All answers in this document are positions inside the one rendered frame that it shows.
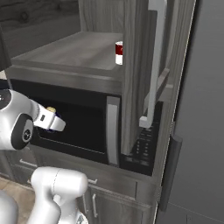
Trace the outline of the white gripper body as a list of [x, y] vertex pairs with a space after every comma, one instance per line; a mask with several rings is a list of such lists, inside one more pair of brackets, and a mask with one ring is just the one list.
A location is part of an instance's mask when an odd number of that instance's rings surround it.
[[65, 127], [66, 122], [62, 120], [59, 116], [55, 115], [49, 129], [55, 131], [63, 131]]

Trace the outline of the grey wood open cabinet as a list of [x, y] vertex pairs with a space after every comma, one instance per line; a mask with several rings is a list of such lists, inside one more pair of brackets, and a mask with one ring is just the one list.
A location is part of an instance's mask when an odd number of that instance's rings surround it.
[[[171, 58], [158, 77], [156, 101], [164, 92], [174, 65], [182, 10], [191, 2], [178, 0]], [[80, 30], [14, 57], [7, 77], [122, 97], [124, 3], [125, 0], [79, 0]], [[117, 41], [122, 41], [122, 65], [116, 64]]]

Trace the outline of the grey wood cabinet door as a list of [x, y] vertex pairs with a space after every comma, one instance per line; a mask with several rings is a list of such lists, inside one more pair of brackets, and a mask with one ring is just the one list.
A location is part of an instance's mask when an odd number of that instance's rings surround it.
[[150, 206], [96, 189], [91, 189], [91, 198], [94, 193], [98, 213], [94, 224], [150, 224]]
[[[140, 131], [141, 116], [147, 115], [157, 13], [148, 10], [149, 0], [125, 0], [122, 76], [122, 146], [130, 154]], [[175, 33], [179, 0], [167, 0], [159, 75], [168, 67]]]

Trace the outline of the grey wood lower cabinet door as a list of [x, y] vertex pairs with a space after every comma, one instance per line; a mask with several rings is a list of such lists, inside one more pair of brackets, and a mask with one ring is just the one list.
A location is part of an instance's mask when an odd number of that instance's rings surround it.
[[91, 189], [91, 198], [94, 193], [98, 213], [94, 224], [150, 224], [150, 206], [96, 189]]

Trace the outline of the blue can with beige lid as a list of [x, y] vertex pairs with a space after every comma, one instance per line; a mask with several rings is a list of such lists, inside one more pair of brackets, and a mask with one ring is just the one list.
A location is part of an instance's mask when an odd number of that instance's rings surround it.
[[54, 116], [57, 115], [56, 114], [56, 109], [53, 107], [47, 107], [44, 110], [44, 124], [45, 124], [45, 129], [49, 130], [49, 127], [51, 125], [51, 123], [53, 122], [53, 118]]

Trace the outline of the black microwave oven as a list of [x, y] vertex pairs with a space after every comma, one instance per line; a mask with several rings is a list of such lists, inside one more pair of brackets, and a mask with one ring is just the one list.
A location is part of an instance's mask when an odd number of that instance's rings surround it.
[[105, 165], [108, 159], [106, 136], [107, 97], [120, 99], [118, 118], [118, 166], [150, 176], [153, 172], [163, 104], [156, 104], [153, 123], [142, 129], [130, 154], [121, 152], [122, 98], [88, 90], [60, 87], [27, 80], [10, 81], [12, 89], [44, 107], [53, 107], [66, 122], [63, 131], [36, 128], [31, 143], [49, 150], [85, 158]]

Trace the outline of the grey wood drawer front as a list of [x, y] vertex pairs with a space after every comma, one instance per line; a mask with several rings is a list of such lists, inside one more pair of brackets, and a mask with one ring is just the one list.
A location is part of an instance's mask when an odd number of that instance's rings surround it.
[[35, 145], [31, 145], [23, 150], [10, 151], [7, 157], [13, 165], [25, 166], [30, 169], [36, 168], [21, 164], [19, 160], [22, 158], [26, 162], [36, 164], [38, 167], [51, 166], [83, 172], [88, 179], [98, 179], [97, 184], [94, 186], [131, 198], [136, 196], [137, 182], [116, 172], [107, 171], [108, 166], [105, 164], [98, 164], [92, 161], [89, 164], [85, 164], [85, 159]]

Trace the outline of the red and white can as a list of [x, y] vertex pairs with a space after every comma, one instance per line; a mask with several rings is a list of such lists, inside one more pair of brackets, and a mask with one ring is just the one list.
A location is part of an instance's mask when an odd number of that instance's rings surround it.
[[115, 63], [117, 65], [123, 64], [123, 42], [115, 42]]

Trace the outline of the dark grey fridge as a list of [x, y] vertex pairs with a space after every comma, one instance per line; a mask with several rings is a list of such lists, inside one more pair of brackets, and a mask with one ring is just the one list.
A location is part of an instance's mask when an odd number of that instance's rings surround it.
[[172, 141], [177, 166], [155, 224], [224, 224], [224, 0], [196, 0]]

